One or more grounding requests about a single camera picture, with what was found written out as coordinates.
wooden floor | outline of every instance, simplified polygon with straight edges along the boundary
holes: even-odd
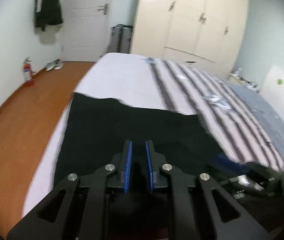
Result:
[[[91,62],[40,74],[0,113],[0,235],[21,219],[26,192],[72,91]]]

suitcase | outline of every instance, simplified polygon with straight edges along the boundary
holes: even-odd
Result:
[[[132,26],[124,26],[122,28],[120,53],[130,53],[132,30]]]
[[[117,26],[112,27],[110,45],[107,50],[108,53],[120,51],[122,27],[122,24],[118,24]]]

hanging jacket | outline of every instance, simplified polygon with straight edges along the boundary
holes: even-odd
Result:
[[[59,0],[35,0],[35,28],[63,23]]]

wall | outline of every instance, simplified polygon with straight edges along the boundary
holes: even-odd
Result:
[[[23,84],[26,57],[39,71],[60,54],[58,26],[34,30],[34,0],[0,0],[0,106]]]
[[[261,84],[272,65],[284,70],[284,0],[250,0],[248,21],[235,68]]]
[[[112,0],[109,11],[109,27],[117,24],[133,25],[138,0]]]

red fire extinguisher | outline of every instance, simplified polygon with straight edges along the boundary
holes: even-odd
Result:
[[[27,57],[23,63],[23,76],[25,80],[25,84],[30,87],[34,85],[33,79],[32,79],[32,70],[31,70],[31,60],[29,60],[29,57]]]

